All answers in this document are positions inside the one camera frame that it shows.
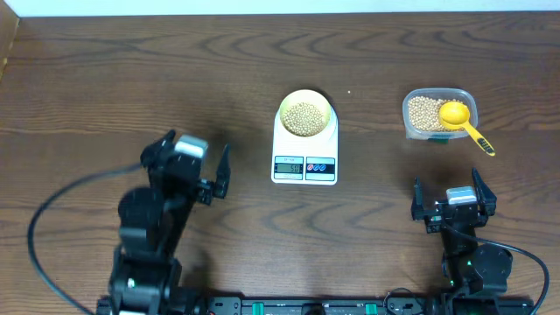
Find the green tape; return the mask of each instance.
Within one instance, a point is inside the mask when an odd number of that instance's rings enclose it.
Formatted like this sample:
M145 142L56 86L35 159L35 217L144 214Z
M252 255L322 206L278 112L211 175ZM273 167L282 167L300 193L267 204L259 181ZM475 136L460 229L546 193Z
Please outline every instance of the green tape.
M366 315L377 315L377 304L366 304Z
M264 303L253 303L253 315L264 315Z

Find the round bowl of beans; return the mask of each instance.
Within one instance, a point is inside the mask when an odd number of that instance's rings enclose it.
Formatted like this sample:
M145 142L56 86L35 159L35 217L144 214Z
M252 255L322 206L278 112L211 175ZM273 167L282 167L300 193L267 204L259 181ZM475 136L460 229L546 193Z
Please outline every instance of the round bowl of beans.
M439 108L446 102L461 102L471 112L470 123L479 124L476 103L472 95L459 88L431 87L410 92L402 102L402 117L409 139L454 139L466 137L463 129L449 130L439 123Z
M318 92L295 91L280 104L280 121L294 136L313 137L331 121L331 104Z

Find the digital scale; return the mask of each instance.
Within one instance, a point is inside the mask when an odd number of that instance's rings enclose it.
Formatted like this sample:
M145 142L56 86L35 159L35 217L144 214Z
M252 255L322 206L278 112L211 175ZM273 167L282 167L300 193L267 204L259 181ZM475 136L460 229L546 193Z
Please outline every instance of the digital scale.
M283 124L283 114L290 107L306 102L328 118L315 136L296 136ZM274 121L272 167L270 178L278 184L334 185L339 172L339 120L333 107L321 94L298 90L286 96Z

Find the scoop handle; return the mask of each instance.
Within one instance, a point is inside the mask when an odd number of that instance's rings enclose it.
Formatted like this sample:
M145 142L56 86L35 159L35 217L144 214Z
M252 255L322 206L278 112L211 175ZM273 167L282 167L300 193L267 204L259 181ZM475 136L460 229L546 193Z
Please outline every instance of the scoop handle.
M496 151L494 150L492 145L490 145L488 140L486 140L469 122L464 123L462 127L465 128L466 132L469 133L469 136L471 136L472 140L474 140L474 142L478 144L479 147L484 152L486 152L487 155L491 157L496 155Z

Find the scale control panel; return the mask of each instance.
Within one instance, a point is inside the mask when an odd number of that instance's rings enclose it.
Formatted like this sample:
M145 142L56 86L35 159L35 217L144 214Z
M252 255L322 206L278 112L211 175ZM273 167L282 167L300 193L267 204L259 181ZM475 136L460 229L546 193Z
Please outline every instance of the scale control panel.
M334 181L334 157L282 157L274 158L274 179L303 181Z

